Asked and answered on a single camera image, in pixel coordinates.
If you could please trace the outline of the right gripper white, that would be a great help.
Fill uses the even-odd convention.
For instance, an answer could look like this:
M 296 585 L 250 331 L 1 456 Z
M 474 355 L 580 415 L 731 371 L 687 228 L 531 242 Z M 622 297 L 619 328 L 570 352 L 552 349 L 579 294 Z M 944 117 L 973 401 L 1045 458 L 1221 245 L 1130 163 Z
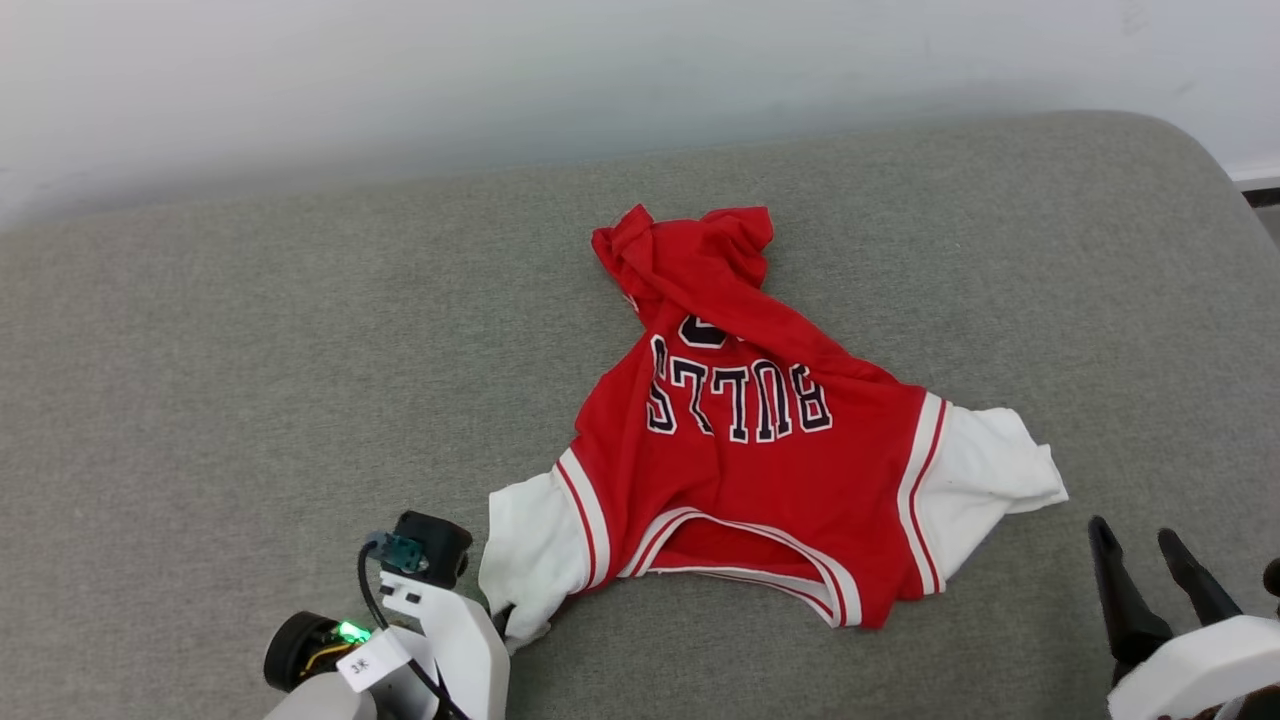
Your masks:
M 1102 516 L 1089 520 L 1088 539 L 1114 659 L 1111 719 L 1193 717 L 1277 684 L 1277 620 L 1242 615 L 1175 530 L 1161 528 L 1158 547 L 1203 626 L 1175 638 L 1137 588 L 1123 547 Z

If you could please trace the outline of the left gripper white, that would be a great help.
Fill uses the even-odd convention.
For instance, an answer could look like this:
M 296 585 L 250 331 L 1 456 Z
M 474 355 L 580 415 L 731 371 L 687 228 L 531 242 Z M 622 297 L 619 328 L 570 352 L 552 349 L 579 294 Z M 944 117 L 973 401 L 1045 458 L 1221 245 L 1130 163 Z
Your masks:
M 403 664 L 379 685 L 387 688 L 379 705 L 390 717 L 506 717 L 509 653 L 504 642 L 516 639 L 513 605 L 495 610 L 492 620 L 475 600 L 393 571 L 379 573 L 379 592 L 383 612 L 411 624 L 387 632 L 396 652 L 411 657 L 456 706 L 451 710 L 443 705 L 419 674 Z

